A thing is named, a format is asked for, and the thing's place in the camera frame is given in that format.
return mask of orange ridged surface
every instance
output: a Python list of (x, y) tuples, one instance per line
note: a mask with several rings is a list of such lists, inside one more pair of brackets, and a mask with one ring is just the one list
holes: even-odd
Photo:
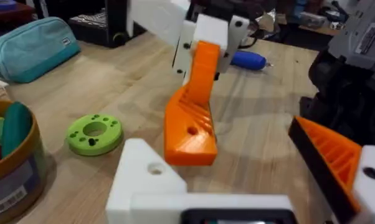
[(295, 119), (344, 189), (351, 204), (360, 211), (360, 205), (354, 199), (352, 189), (362, 147), (322, 125), (298, 116)]

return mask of orange 3d printed part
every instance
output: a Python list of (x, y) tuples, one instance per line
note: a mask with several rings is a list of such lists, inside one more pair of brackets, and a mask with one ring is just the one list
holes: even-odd
[(297, 116), (290, 126), (289, 136), (338, 220), (353, 218), (360, 211), (352, 189), (362, 147), (322, 125)]
[(165, 161), (177, 166), (209, 166), (217, 156), (209, 108), (220, 47), (200, 41), (189, 83), (169, 101), (164, 121)]

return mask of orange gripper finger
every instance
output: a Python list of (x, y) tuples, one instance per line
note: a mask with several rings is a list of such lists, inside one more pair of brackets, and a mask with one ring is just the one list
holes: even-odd
[(191, 79), (169, 101), (164, 120), (165, 161), (177, 166), (209, 166), (217, 156), (209, 109), (220, 48), (199, 42)]

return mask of black machine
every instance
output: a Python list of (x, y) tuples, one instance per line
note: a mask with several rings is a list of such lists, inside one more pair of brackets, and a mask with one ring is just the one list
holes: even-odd
[(313, 62), (309, 77), (317, 87), (303, 97), (303, 117), (358, 144), (375, 145), (375, 1), (361, 1), (346, 28)]

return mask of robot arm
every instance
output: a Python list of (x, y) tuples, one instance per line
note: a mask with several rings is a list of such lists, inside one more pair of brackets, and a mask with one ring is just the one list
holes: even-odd
[(175, 46), (173, 70), (184, 76), (166, 108), (166, 162), (211, 165), (217, 155), (209, 108), (212, 85), (247, 34), (248, 15), (228, 0), (132, 0), (130, 6), (129, 24), (135, 21)]

